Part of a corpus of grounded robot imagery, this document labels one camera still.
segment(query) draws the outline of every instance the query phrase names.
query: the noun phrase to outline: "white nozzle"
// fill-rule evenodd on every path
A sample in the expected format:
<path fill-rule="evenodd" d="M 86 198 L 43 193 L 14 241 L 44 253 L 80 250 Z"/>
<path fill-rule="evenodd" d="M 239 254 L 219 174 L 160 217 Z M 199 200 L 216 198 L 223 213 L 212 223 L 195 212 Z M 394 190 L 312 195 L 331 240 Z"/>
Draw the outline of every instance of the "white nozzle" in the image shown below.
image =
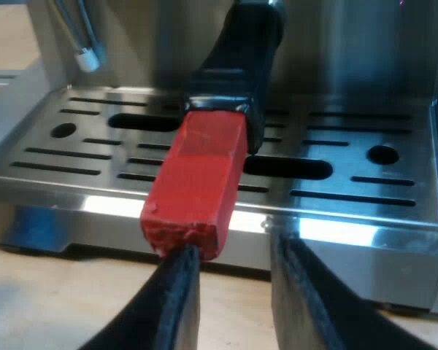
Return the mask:
<path fill-rule="evenodd" d="M 75 53 L 74 57 L 76 58 L 76 62 L 78 62 L 78 66 L 86 73 L 90 73 L 99 68 L 99 59 L 92 47 L 83 48 L 82 52 Z"/>

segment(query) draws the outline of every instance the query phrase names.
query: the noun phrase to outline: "oval hole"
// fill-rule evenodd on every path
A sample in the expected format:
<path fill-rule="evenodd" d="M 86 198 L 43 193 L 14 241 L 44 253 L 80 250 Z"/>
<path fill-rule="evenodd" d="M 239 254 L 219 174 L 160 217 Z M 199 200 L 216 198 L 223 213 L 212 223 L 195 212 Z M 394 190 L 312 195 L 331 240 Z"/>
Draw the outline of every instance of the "oval hole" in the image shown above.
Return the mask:
<path fill-rule="evenodd" d="M 119 113 L 109 118 L 108 124 L 112 128 L 168 132 L 177 130 L 180 121 L 169 117 Z"/>
<path fill-rule="evenodd" d="M 324 180 L 333 174 L 333 167 L 324 160 L 260 155 L 248 157 L 243 170 L 250 175 L 308 180 Z"/>
<path fill-rule="evenodd" d="M 373 163 L 380 164 L 382 166 L 388 166 L 394 164 L 399 160 L 399 153 L 388 146 L 375 146 L 372 147 L 366 154 L 368 159 Z"/>
<path fill-rule="evenodd" d="M 76 131 L 76 125 L 72 122 L 65 122 L 64 124 L 60 124 L 54 127 L 50 132 L 52 137 L 57 139 L 62 139 L 63 137 L 68 137 L 72 135 Z"/>

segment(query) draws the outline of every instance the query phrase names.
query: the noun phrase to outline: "circular hole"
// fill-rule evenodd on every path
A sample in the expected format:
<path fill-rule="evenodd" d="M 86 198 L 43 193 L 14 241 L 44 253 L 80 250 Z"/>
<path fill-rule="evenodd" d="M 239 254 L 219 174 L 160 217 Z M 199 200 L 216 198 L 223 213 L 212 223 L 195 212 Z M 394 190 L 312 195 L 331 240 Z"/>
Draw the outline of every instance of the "circular hole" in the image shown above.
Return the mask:
<path fill-rule="evenodd" d="M 399 160 L 399 153 L 394 148 L 388 146 L 375 146 L 368 151 L 368 159 L 373 163 L 386 166 L 397 162 Z"/>
<path fill-rule="evenodd" d="M 56 137 L 61 139 L 62 137 L 67 137 L 73 134 L 76 131 L 76 125 L 72 122 L 66 122 L 64 124 L 60 124 L 59 126 L 55 126 L 54 129 L 50 132 L 52 137 Z"/>

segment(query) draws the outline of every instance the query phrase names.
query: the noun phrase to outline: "drip tray grate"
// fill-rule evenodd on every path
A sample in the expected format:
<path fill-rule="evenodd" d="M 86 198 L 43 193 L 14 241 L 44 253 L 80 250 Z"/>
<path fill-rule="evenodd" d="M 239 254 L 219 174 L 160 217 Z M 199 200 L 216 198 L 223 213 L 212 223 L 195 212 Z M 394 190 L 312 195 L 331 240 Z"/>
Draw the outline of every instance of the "drip tray grate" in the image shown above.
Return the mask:
<path fill-rule="evenodd" d="M 264 145 L 246 160 L 238 207 L 438 228 L 429 110 L 322 103 L 267 110 Z M 52 93 L 4 153 L 0 179 L 144 196 L 178 113 L 165 94 Z"/>

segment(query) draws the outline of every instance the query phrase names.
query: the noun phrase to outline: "slot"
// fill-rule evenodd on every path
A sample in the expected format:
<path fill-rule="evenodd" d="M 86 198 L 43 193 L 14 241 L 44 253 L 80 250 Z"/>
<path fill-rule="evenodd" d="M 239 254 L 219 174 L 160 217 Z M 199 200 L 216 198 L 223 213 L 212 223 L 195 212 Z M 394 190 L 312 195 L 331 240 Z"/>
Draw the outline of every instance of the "slot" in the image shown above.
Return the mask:
<path fill-rule="evenodd" d="M 363 182 L 367 184 L 396 184 L 398 186 L 413 186 L 415 184 L 412 180 L 386 179 L 381 177 L 352 176 L 350 179 L 354 182 Z"/>
<path fill-rule="evenodd" d="M 130 164 L 145 164 L 147 166 L 161 166 L 163 161 L 158 159 L 145 159 L 145 158 L 129 158 Z"/>
<path fill-rule="evenodd" d="M 347 112 L 310 112 L 310 117 L 342 117 L 383 120 L 409 120 L 409 114 L 347 113 Z"/>
<path fill-rule="evenodd" d="M 164 104 L 164 106 L 162 108 L 165 109 L 166 111 L 170 111 L 170 112 L 180 111 L 180 107 L 178 104 Z"/>
<path fill-rule="evenodd" d="M 69 114 L 86 114 L 86 115 L 99 115 L 99 112 L 94 111 L 83 111 L 81 109 L 68 109 L 64 108 L 60 110 L 60 113 L 69 113 Z"/>
<path fill-rule="evenodd" d="M 106 139 L 84 139 L 82 141 L 88 144 L 109 144 L 112 146 L 120 146 L 122 144 L 122 141 L 113 141 Z"/>
<path fill-rule="evenodd" d="M 69 151 L 60 151 L 56 149 L 44 149 L 44 148 L 35 148 L 35 147 L 28 147 L 24 150 L 24 152 L 39 153 L 41 155 L 63 155 L 66 157 L 76 157 L 76 158 L 89 158 L 89 159 L 102 159 L 102 160 L 112 159 L 111 155 L 95 155 L 93 153 L 69 152 Z"/>
<path fill-rule="evenodd" d="M 140 106 L 146 107 L 147 104 L 144 102 L 132 102 L 132 101 L 113 101 L 113 100 L 103 100 L 100 98 L 81 98 L 81 97 L 70 97 L 70 101 L 78 102 L 93 102 L 97 104 L 115 104 L 117 106 Z"/>
<path fill-rule="evenodd" d="M 340 195 L 336 193 L 310 192 L 301 190 L 291 190 L 294 197 L 334 199 L 337 201 L 387 204 L 392 206 L 415 206 L 415 201 L 399 198 L 368 197 L 364 195 Z"/>
<path fill-rule="evenodd" d="M 13 162 L 10 165 L 18 168 L 27 168 L 27 169 L 44 170 L 44 171 L 58 171 L 60 173 L 71 173 L 71 174 L 81 174 L 81 175 L 95 176 L 101 173 L 99 170 L 69 168 L 66 166 L 48 166 L 45 164 L 37 164 L 37 163 Z"/>
<path fill-rule="evenodd" d="M 347 147 L 348 142 L 343 141 L 324 141 L 324 140 L 303 140 L 302 144 L 306 145 L 318 145 L 318 146 L 336 146 L 336 147 Z"/>
<path fill-rule="evenodd" d="M 119 173 L 117 175 L 119 179 L 125 180 L 135 180 L 135 181 L 148 181 L 154 182 L 155 176 L 152 175 L 141 175 L 141 174 L 133 174 L 133 173 Z"/>
<path fill-rule="evenodd" d="M 310 125 L 307 130 L 322 130 L 322 131 L 350 131 L 357 133 L 388 133 L 393 135 L 407 135 L 412 131 L 409 129 L 395 128 L 351 128 L 347 126 L 327 126 L 327 125 Z"/>
<path fill-rule="evenodd" d="M 324 160 L 252 155 L 245 160 L 244 172 L 259 176 L 324 180 L 333 174 L 333 168 Z"/>
<path fill-rule="evenodd" d="M 138 144 L 138 148 L 146 148 L 146 149 L 160 149 L 163 151 L 168 151 L 170 146 L 167 144 Z"/>
<path fill-rule="evenodd" d="M 273 142 L 275 144 L 282 142 L 283 140 L 280 137 L 265 137 L 263 138 L 263 142 Z"/>
<path fill-rule="evenodd" d="M 170 132 L 179 128 L 180 121 L 169 117 L 119 113 L 109 118 L 108 124 L 111 128 Z"/>
<path fill-rule="evenodd" d="M 247 184 L 239 184 L 239 191 L 255 192 L 255 193 L 268 193 L 269 190 L 261 186 L 249 186 Z"/>
<path fill-rule="evenodd" d="M 289 111 L 285 109 L 267 109 L 264 111 L 265 115 L 279 115 L 279 116 L 288 116 L 290 114 Z"/>
<path fill-rule="evenodd" d="M 278 128 L 278 129 L 285 128 L 285 124 L 282 124 L 280 122 L 267 122 L 264 126 L 266 128 Z"/>

